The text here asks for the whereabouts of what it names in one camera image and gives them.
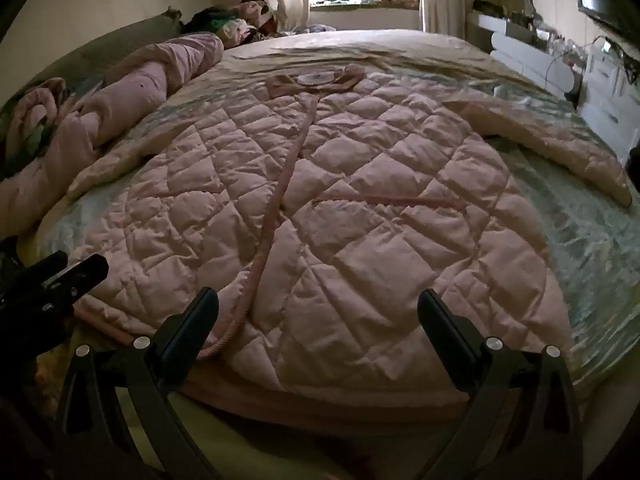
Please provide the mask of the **pink quilted coat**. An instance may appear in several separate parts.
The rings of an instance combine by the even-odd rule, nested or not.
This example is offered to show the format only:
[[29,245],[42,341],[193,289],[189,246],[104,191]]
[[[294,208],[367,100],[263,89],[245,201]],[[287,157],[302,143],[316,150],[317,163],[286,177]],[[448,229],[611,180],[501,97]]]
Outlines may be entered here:
[[357,66],[275,76],[210,102],[134,176],[75,250],[110,265],[77,313],[151,335],[210,287],[202,387],[228,370],[334,405],[459,404],[416,314],[425,289],[515,349],[570,348],[541,209],[494,136],[631,206],[609,151],[484,92]]

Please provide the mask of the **pile of clothes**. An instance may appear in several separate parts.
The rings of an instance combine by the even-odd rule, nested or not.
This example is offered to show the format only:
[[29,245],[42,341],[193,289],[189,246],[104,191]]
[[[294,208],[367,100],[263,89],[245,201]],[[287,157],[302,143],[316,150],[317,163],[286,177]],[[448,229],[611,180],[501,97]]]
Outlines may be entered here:
[[226,50],[277,35],[276,14],[265,0],[242,0],[235,6],[210,6],[180,25],[183,35],[210,32]]

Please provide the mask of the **rolled pink duvet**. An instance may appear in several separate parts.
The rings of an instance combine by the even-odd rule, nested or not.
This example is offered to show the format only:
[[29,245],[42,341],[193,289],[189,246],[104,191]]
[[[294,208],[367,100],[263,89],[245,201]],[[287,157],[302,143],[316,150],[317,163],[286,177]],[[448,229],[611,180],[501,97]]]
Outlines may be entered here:
[[50,140],[35,157],[1,153],[1,235],[29,230],[66,194],[104,145],[127,132],[192,79],[220,62],[221,40],[201,32],[148,44],[62,104]]

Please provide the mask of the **floral pillow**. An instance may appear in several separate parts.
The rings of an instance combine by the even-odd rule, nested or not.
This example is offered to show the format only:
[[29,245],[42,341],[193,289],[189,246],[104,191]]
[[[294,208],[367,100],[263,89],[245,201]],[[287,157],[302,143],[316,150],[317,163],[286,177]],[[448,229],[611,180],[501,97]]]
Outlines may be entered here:
[[1,153],[5,160],[35,157],[50,140],[62,104],[66,81],[53,77],[18,92],[1,111]]

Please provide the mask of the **green patterned bed sheet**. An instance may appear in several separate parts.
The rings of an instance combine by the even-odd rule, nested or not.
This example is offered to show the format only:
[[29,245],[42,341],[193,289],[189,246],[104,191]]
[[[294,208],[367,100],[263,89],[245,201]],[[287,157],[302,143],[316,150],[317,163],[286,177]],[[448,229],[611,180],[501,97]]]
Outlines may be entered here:
[[[608,151],[565,103],[525,84],[402,68],[357,67],[365,73],[418,77],[455,89],[484,92],[553,125],[570,127]],[[323,75],[341,69],[322,64],[294,74],[274,72],[228,84],[206,75],[192,82],[145,117],[99,165],[77,179],[72,196],[43,222],[36,239],[38,250],[50,254],[63,249],[73,260],[81,259],[75,257],[75,250],[89,230],[134,176],[160,154],[170,136],[202,118],[210,102],[275,76]],[[570,321],[570,348],[560,350],[577,391],[588,394],[639,340],[638,193],[627,180],[632,203],[627,210],[618,210],[612,200],[598,197],[564,167],[529,148],[498,136],[491,138],[490,144],[514,172],[525,195],[541,209],[542,229],[550,240],[551,255],[559,260],[559,283]]]

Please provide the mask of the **dark green headboard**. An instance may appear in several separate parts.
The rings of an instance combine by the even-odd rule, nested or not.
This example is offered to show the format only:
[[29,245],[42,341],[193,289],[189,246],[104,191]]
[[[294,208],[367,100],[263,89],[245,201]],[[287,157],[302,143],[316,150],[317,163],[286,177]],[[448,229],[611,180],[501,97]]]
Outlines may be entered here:
[[52,78],[65,80],[74,91],[86,80],[100,78],[111,66],[135,50],[179,36],[182,12],[171,6],[163,13],[99,36],[46,67],[22,91]]

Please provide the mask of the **beige bed sheet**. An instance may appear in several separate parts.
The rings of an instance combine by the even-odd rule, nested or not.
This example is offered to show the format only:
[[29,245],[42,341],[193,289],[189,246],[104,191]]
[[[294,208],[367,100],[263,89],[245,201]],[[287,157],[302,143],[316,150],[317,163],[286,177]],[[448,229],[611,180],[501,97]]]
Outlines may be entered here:
[[477,79],[511,76],[506,66],[464,40],[409,29],[313,32],[259,41],[227,51],[206,76],[228,84],[278,70],[351,62]]

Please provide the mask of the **white drawer cabinet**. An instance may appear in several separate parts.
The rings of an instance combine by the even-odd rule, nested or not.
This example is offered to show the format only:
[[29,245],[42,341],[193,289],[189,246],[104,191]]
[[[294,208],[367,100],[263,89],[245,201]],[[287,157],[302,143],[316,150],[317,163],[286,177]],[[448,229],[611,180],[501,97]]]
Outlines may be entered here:
[[589,47],[578,113],[625,166],[639,145],[639,81],[629,82],[615,47],[608,39]]

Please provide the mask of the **white dresser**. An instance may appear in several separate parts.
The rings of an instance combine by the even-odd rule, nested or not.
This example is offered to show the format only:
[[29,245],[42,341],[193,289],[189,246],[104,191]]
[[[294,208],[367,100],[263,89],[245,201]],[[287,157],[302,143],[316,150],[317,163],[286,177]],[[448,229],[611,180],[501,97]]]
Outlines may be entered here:
[[537,87],[577,106],[586,47],[556,36],[553,30],[506,17],[502,6],[474,0],[466,16],[466,40]]

